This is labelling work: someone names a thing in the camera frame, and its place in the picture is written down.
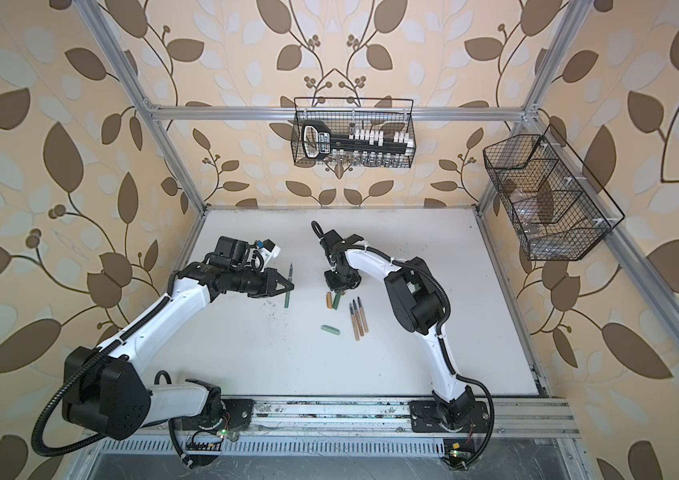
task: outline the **white tabletop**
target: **white tabletop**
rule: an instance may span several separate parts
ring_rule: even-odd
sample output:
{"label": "white tabletop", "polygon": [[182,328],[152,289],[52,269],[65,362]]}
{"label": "white tabletop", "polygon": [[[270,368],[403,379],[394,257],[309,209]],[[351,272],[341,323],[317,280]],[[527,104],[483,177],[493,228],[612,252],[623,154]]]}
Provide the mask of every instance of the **white tabletop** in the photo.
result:
{"label": "white tabletop", "polygon": [[[537,394],[479,227],[472,211],[463,209],[210,211],[191,260],[213,251],[220,236],[270,239],[281,254],[268,266],[287,276],[294,264],[289,307],[283,308],[284,295],[220,295],[163,347],[145,378],[167,370],[172,378],[218,385],[225,395],[430,394],[418,334],[398,324],[382,282],[362,274],[338,310],[326,308],[328,264],[311,220],[342,237],[363,236],[388,255],[425,260],[449,294],[444,331],[455,368],[494,395]],[[369,323],[359,342],[348,303],[356,296]]]}

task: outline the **mounting plate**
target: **mounting plate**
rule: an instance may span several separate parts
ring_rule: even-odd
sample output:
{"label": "mounting plate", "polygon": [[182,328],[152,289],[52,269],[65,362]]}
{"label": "mounting plate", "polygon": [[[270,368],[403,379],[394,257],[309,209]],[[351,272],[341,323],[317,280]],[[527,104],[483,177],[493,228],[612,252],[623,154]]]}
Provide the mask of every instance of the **mounting plate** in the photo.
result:
{"label": "mounting plate", "polygon": [[[411,430],[415,433],[443,433],[448,430],[441,427],[441,424],[433,422],[430,418],[435,418],[434,400],[414,400],[409,402],[411,416]],[[483,414],[487,412],[486,404],[476,402],[475,408],[470,410],[468,417],[470,422],[459,432],[469,433],[472,424],[473,433],[486,433],[488,431],[488,421],[484,420]]]}

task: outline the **wire basket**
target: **wire basket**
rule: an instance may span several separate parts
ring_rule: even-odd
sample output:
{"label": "wire basket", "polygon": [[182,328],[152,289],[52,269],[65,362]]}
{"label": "wire basket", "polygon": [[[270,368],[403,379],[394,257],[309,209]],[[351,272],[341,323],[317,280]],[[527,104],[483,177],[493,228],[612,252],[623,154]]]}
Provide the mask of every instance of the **wire basket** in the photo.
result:
{"label": "wire basket", "polygon": [[[515,135],[484,149],[488,176],[529,260],[581,260],[624,219],[576,152],[587,173],[567,168],[555,148],[560,139],[548,127],[542,135]],[[603,212],[582,181],[603,191],[619,214]]]}
{"label": "wire basket", "polygon": [[297,97],[294,164],[411,168],[417,149],[413,107],[403,98]]}

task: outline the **black wire basket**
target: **black wire basket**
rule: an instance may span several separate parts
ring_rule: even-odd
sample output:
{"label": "black wire basket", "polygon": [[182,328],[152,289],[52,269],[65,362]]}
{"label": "black wire basket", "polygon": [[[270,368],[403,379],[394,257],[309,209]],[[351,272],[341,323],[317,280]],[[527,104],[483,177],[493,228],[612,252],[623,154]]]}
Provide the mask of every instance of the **black wire basket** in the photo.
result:
{"label": "black wire basket", "polygon": [[411,168],[417,150],[413,107],[403,98],[297,97],[294,164]]}
{"label": "black wire basket", "polygon": [[[515,135],[483,150],[488,176],[529,260],[581,260],[625,217],[573,149],[583,172],[565,165],[557,153],[565,146],[561,140],[548,127],[542,135]],[[618,214],[604,212],[581,182],[605,194]]]}

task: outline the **wall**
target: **wall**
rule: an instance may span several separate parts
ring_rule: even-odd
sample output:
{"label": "wall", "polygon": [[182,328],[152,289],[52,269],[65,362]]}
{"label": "wall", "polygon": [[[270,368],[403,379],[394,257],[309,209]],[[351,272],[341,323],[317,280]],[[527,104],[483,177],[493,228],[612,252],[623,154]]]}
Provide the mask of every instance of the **wall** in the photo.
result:
{"label": "wall", "polygon": [[[679,0],[596,1],[559,74],[542,118],[607,184],[679,294]],[[608,248],[531,263],[505,210],[495,203],[487,217],[593,465],[606,480],[679,478],[679,351]]]}
{"label": "wall", "polygon": [[600,153],[627,230],[679,296],[679,0],[593,11],[560,73],[542,118]]}
{"label": "wall", "polygon": [[[6,479],[54,475],[61,458],[32,453],[30,430],[61,383],[65,357],[111,335],[156,299],[196,217],[163,193],[170,174],[156,145],[68,4],[0,0]],[[102,138],[101,125],[114,113],[120,134]],[[63,445],[80,432],[57,410],[46,441]]]}
{"label": "wall", "polygon": [[[518,107],[565,9],[559,0],[523,9],[515,0],[100,4],[153,103],[287,108],[295,97],[324,95]],[[477,153],[509,130],[504,122],[421,122],[413,168],[331,171],[293,166],[286,122],[166,127],[210,206],[469,205],[488,179]]]}

